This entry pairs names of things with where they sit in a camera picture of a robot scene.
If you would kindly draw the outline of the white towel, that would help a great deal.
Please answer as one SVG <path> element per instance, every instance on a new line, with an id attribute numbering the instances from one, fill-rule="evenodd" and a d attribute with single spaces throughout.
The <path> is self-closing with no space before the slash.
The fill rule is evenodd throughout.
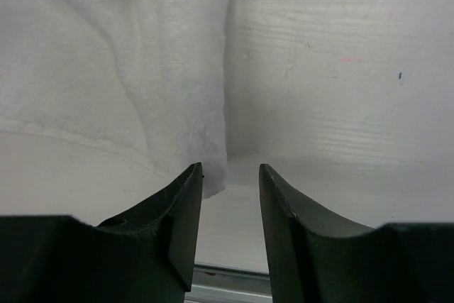
<path id="1" fill-rule="evenodd" d="M 1 0 L 1 129 L 226 186 L 229 0 Z"/>

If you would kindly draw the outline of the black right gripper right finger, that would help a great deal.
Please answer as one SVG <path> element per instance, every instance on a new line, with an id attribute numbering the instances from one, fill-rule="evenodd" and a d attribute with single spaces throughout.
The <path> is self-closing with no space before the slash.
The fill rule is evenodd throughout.
<path id="1" fill-rule="evenodd" d="M 452 302 L 453 225 L 351 221 L 259 169 L 274 302 Z"/>

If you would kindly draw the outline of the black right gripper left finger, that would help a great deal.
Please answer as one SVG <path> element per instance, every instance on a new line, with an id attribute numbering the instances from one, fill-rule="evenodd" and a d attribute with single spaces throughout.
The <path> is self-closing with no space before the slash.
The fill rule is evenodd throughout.
<path id="1" fill-rule="evenodd" d="M 1 301 L 183 302 L 202 185 L 194 163 L 98 226 L 66 215 L 1 217 Z"/>

